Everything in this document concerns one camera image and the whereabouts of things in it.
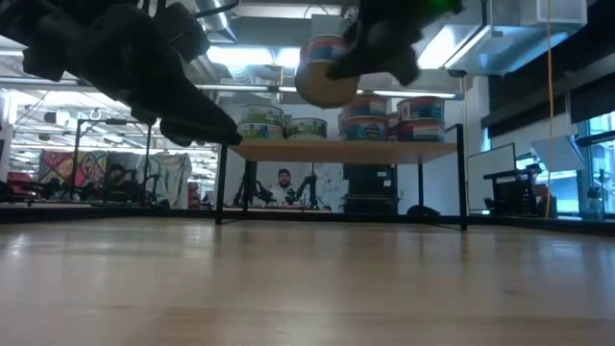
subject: man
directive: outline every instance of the man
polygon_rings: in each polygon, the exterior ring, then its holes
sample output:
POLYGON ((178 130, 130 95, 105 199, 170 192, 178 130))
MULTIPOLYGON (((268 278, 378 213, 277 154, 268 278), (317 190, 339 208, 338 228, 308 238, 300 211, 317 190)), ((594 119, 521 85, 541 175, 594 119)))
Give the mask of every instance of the man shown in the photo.
MULTIPOLYGON (((286 197, 294 197, 297 189, 290 182, 290 172, 286 168, 282 168, 278 171, 278 184, 269 188, 269 191, 273 194, 273 199, 276 200, 274 204, 278 206, 289 206, 286 201, 286 197)), ((304 198, 295 202, 295 205, 302 206, 304 204, 304 198)))

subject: wooden shelf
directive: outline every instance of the wooden shelf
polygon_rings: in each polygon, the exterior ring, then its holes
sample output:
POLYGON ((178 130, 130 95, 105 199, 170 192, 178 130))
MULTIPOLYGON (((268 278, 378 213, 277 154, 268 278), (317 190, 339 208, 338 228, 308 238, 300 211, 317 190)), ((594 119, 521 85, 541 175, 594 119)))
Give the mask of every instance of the wooden shelf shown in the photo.
POLYGON ((455 143, 244 139, 230 146, 247 161, 340 162, 362 164, 426 163, 456 151, 455 143))

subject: stacked cans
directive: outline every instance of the stacked cans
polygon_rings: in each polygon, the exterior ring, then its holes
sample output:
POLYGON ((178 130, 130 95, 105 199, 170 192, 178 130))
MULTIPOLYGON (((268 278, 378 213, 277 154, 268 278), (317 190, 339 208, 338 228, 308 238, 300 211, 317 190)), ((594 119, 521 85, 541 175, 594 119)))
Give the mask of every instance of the stacked cans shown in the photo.
POLYGON ((444 141, 444 100, 415 97, 397 104, 400 141, 444 141))
POLYGON ((344 140, 386 140, 387 99, 378 95, 359 95, 339 115, 344 140))
POLYGON ((243 106, 237 131, 245 138, 283 138, 283 115, 284 112, 277 107, 243 106))

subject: fluorescent light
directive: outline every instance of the fluorescent light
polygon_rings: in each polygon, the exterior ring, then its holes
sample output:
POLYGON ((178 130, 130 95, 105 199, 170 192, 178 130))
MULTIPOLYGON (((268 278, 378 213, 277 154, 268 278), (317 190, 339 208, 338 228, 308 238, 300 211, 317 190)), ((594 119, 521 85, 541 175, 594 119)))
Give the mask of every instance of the fluorescent light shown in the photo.
POLYGON ((77 86, 77 80, 60 80, 59 82, 49 81, 42 78, 24 78, 24 77, 0 77, 0 83, 11 84, 38 84, 47 86, 77 86))
POLYGON ((241 85, 198 85, 201 90, 215 91, 268 91, 267 86, 241 86, 241 85))
POLYGON ((491 25, 486 25, 480 32, 472 38, 461 50, 459 50, 455 55, 453 55, 445 64, 444 67, 451 68, 454 64, 456 64, 463 56, 465 56, 470 49, 476 46, 480 40, 485 37, 487 34, 491 32, 491 25))
MULTIPOLYGON (((269 91, 271 88, 277 88, 279 92, 297 92, 295 86, 242 86, 242 85, 199 85, 196 86, 201 90, 216 90, 216 91, 254 91, 263 92, 269 91)), ((395 90, 357 90, 357 94, 374 93, 385 97, 422 97, 433 96, 444 99, 454 99, 456 94, 447 92, 428 92, 428 91, 395 91, 395 90)))
POLYGON ((280 92, 297 92, 297 88, 295 86, 280 86, 278 87, 280 92))
MULTIPOLYGON (((39 150, 59 150, 59 151, 74 151, 75 148, 66 145, 45 145, 45 144, 12 144, 11 149, 39 149, 39 150)), ((80 146, 80 152, 91 152, 97 150, 111 151, 117 153, 135 153, 135 154, 145 154, 145 149, 138 148, 112 148, 112 147, 97 147, 97 146, 80 146)), ((150 149, 150 154, 158 154, 166 152, 169 154, 189 154, 189 155, 197 155, 197 154, 205 154, 211 155, 211 150, 199 150, 199 149, 150 149)), ((206 160, 203 159, 204 162, 217 162, 215 160, 206 160)))
POLYGON ((271 51, 258 47, 211 47, 208 50, 208 58, 211 62, 225 65, 273 63, 271 51))
POLYGON ((276 64, 286 67, 297 67, 299 65, 299 51, 301 48, 283 48, 276 57, 276 64))
POLYGON ((454 99, 456 94, 446 92, 425 92, 425 91, 387 91, 387 90, 374 90, 373 94, 386 97, 440 97, 443 99, 454 99))
POLYGON ((0 50, 0 56, 4 57, 22 57, 23 51, 20 49, 3 49, 0 50))
POLYGON ((445 26, 425 48, 418 60, 418 65, 423 69, 440 68, 454 52, 455 33, 451 28, 445 26))

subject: wooden table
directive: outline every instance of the wooden table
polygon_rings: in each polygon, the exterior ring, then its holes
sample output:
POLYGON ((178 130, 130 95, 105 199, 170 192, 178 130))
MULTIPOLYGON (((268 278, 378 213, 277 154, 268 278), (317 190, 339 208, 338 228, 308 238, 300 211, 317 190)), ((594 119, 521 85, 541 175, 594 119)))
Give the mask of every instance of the wooden table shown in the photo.
MULTIPOLYGON (((419 178, 419 206, 424 206, 423 164, 457 153, 459 179, 459 214, 461 230, 467 229, 465 190, 465 156, 463 151, 463 126, 456 124, 447 130, 456 130, 457 142, 388 142, 342 141, 327 139, 244 139, 239 145, 223 145, 220 152, 216 223, 222 223, 224 183, 226 180, 227 152, 230 148, 246 160, 244 186, 254 182, 253 172, 258 161, 282 162, 337 162, 352 164, 417 164, 419 178)), ((252 189, 247 189, 243 212, 248 213, 252 189)))
POLYGON ((427 163, 457 150, 456 143, 308 139, 244 139, 231 146, 246 161, 427 163))

